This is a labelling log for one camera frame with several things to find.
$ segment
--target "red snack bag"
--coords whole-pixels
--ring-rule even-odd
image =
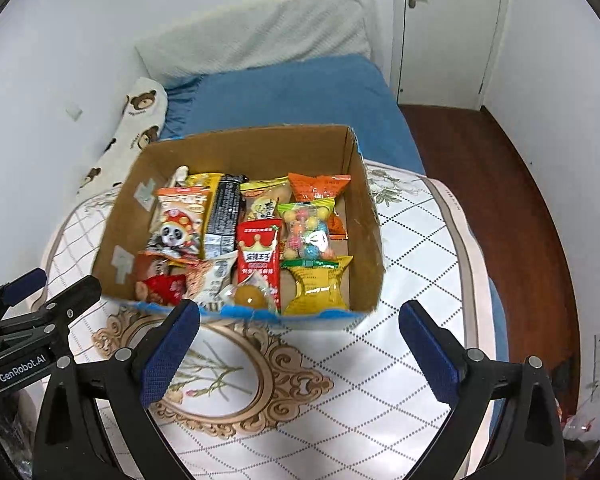
[[[268,218],[238,224],[238,284],[255,271],[267,280],[269,291],[280,312],[280,232],[282,220]]]
[[[289,182],[296,197],[296,202],[311,202],[319,198],[336,198],[351,182],[351,176],[305,176],[289,173]],[[329,216],[327,227],[329,228],[329,238],[331,240],[347,240],[349,238],[342,220],[336,212]]]
[[[164,306],[176,306],[186,290],[187,277],[184,274],[159,274],[136,282],[136,299]]]

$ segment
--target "black snack package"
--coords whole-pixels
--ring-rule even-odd
[[[217,258],[235,251],[235,231],[240,215],[240,184],[246,182],[244,175],[223,175],[213,206],[209,211],[204,244],[205,258]]]

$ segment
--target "door frame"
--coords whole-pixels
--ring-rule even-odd
[[[392,57],[389,87],[394,94],[396,103],[398,102],[398,94],[400,93],[400,80],[402,79],[402,56],[404,55],[404,20],[406,19],[406,0],[394,0],[394,37],[392,41]],[[498,18],[496,20],[496,29],[493,34],[491,43],[491,52],[489,60],[484,70],[482,79],[482,88],[477,94],[475,109],[479,110],[484,102],[484,97],[491,81],[493,69],[498,60],[500,45],[502,44],[502,36],[507,23],[507,9],[509,0],[500,0],[498,8]]]

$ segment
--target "silver screw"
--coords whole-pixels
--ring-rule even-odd
[[[475,361],[477,363],[484,359],[484,352],[479,348],[469,348],[466,351],[466,355],[469,359],[471,359],[471,361]]]
[[[56,366],[58,368],[60,368],[61,370],[63,370],[64,368],[67,368],[68,365],[71,364],[71,358],[67,355],[63,355],[61,358],[58,359],[58,362],[56,362]]]
[[[529,358],[529,365],[532,368],[542,368],[542,359],[539,357],[536,357],[535,355],[532,355]]]
[[[126,361],[131,357],[131,350],[129,348],[121,348],[116,352],[116,359],[118,361]]]

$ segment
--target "white door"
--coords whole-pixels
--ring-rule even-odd
[[[412,0],[405,5],[398,102],[476,108],[500,0]]]

